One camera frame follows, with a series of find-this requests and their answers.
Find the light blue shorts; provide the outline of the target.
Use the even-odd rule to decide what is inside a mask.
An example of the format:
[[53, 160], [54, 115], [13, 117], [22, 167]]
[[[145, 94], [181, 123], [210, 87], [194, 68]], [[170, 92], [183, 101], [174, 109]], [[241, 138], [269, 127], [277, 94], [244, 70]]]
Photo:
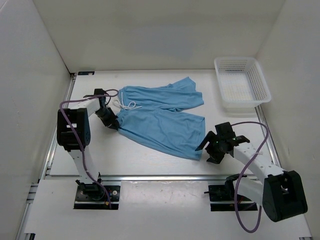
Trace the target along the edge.
[[187, 110], [204, 104], [203, 94], [189, 77], [160, 87], [125, 86], [113, 101], [119, 133], [153, 150], [179, 158], [200, 160], [205, 138], [203, 116]]

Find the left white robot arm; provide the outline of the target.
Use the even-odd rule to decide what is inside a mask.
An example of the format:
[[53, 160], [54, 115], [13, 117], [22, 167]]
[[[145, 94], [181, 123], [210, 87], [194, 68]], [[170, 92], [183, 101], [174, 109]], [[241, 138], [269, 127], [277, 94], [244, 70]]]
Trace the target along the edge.
[[109, 107], [110, 100], [117, 95], [117, 93], [109, 95], [99, 88], [98, 93], [86, 95], [82, 99], [62, 101], [57, 111], [57, 143], [68, 152], [76, 166], [79, 174], [79, 179], [76, 181], [78, 187], [95, 201], [111, 200], [90, 153], [89, 118], [95, 115], [105, 127], [118, 130], [118, 117]]

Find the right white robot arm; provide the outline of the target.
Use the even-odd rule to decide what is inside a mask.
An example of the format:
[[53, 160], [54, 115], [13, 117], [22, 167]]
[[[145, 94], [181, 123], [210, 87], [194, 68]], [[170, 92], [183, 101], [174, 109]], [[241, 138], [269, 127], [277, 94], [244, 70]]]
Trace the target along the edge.
[[224, 193], [230, 200], [246, 197], [262, 206], [273, 222], [279, 222], [308, 211], [300, 175], [286, 171], [264, 157], [245, 136], [221, 135], [209, 131], [196, 148], [205, 149], [208, 162], [220, 164], [226, 154], [248, 166], [257, 180], [234, 174], [226, 178]]

